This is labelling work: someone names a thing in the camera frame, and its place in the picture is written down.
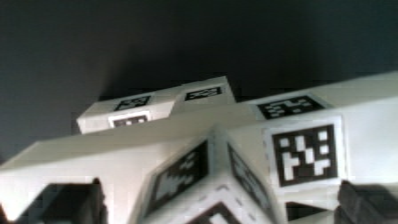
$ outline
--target white surface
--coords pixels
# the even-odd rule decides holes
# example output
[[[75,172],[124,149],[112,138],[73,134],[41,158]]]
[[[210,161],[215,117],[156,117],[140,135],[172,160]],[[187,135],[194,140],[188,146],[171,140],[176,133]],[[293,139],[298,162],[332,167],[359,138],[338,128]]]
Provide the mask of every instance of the white surface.
[[[16,219],[48,183],[89,183],[99,177],[108,223],[131,223],[128,220],[140,204],[137,199],[147,173],[190,146],[194,139],[206,135],[215,123],[226,127],[238,153],[250,161],[252,172],[270,184],[265,127],[339,115],[346,179],[354,183],[398,182],[398,73],[316,87],[304,92],[311,92],[330,105],[327,110],[265,120],[256,116],[252,106],[256,102],[266,101],[268,98],[263,98],[178,113],[140,125],[37,142],[0,167],[0,203],[9,218]],[[279,195],[275,201],[306,202],[334,208],[336,192],[338,188],[323,186],[320,191],[298,190]]]

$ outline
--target dark ceiling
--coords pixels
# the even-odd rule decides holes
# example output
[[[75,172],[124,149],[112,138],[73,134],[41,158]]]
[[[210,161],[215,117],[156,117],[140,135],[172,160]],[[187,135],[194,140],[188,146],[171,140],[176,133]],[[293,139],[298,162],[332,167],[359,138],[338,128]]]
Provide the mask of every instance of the dark ceiling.
[[[396,68],[396,0],[0,0],[0,162],[99,99],[227,75],[243,101]]]

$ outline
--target dark background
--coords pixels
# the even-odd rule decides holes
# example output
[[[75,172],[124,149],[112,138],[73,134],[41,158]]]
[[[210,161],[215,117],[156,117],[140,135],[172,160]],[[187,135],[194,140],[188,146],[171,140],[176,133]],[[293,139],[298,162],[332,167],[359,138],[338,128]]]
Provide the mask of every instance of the dark background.
[[[396,0],[0,0],[0,162],[99,99],[227,75],[243,101],[396,68]]]

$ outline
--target black square pattern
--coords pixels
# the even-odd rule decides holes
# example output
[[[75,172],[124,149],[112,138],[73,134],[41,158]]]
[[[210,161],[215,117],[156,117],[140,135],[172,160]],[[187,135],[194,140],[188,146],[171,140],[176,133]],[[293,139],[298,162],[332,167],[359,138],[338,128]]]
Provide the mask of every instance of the black square pattern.
[[[298,96],[290,99],[259,104],[258,108],[261,110],[265,118],[275,119],[290,115],[322,110],[325,107],[309,96]]]
[[[238,183],[250,195],[252,200],[258,203],[258,206],[259,206],[265,214],[268,214],[270,203],[268,203],[268,195],[266,195],[265,187],[259,183],[258,177],[254,176],[249,166],[245,165],[243,159],[240,158],[238,153],[233,150],[231,145],[227,145],[227,148],[229,148],[233,176],[234,176]]]
[[[142,96],[135,99],[123,100],[115,107],[115,111],[146,106],[149,99],[151,99],[151,96]]]
[[[222,94],[220,87],[213,87],[210,89],[203,89],[199,91],[194,91],[194,92],[187,93],[185,101],[206,98],[206,97],[220,95],[220,94]]]
[[[240,224],[238,219],[222,203],[203,212],[187,224]]]
[[[146,115],[128,117],[128,118],[123,118],[119,120],[114,120],[114,127],[130,126],[130,125],[133,125],[137,123],[144,123],[144,122],[147,122]]]
[[[155,177],[146,216],[195,185],[208,173],[208,142],[204,141]]]
[[[338,177],[334,125],[272,136],[281,186]]]

